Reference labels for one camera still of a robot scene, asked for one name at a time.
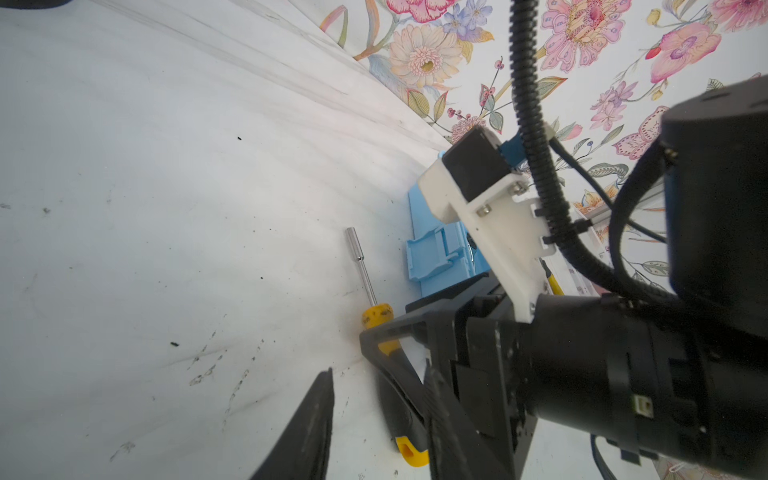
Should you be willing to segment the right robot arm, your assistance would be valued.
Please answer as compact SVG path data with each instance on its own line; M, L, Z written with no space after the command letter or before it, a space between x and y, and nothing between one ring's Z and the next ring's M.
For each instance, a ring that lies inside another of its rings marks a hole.
M664 114L614 204L615 266L627 218L658 179L674 298L621 275L626 296L543 295L518 323L511 290L484 274L361 335L426 427L433 478L518 478L539 419L603 437L626 461L766 477L766 79Z

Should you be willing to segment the light blue plastic toolbox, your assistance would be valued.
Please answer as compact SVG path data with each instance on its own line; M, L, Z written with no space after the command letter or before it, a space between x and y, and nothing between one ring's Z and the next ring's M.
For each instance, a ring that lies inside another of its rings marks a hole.
M526 198L537 198L527 176ZM460 221L443 223L427 206L418 181L409 192L413 237L406 243L408 277L429 296L480 273L492 272L479 247ZM557 252L539 259L544 270L545 291L557 281L567 295L595 296L597 289Z

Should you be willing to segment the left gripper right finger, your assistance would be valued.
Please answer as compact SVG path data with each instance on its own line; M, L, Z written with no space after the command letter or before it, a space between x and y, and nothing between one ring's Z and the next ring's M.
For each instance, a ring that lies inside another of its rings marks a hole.
M424 378L424 414L432 479L513 479L431 365Z

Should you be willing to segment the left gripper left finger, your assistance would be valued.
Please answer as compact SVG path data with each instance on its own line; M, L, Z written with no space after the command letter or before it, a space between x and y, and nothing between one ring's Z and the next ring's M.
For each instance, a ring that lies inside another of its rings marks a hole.
M333 372L321 371L253 480L324 480L335 403Z

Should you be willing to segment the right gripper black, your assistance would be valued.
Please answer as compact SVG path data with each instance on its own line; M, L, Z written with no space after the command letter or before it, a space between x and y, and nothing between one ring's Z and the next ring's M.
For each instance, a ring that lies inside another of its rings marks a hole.
M485 444L520 479L537 420L525 413L516 392L521 381L514 369L519 347L512 302L503 293L450 288L424 298L419 311L395 318L388 304L366 310L362 355L423 420L426 388L407 359L396 359L395 343L412 338L427 346Z

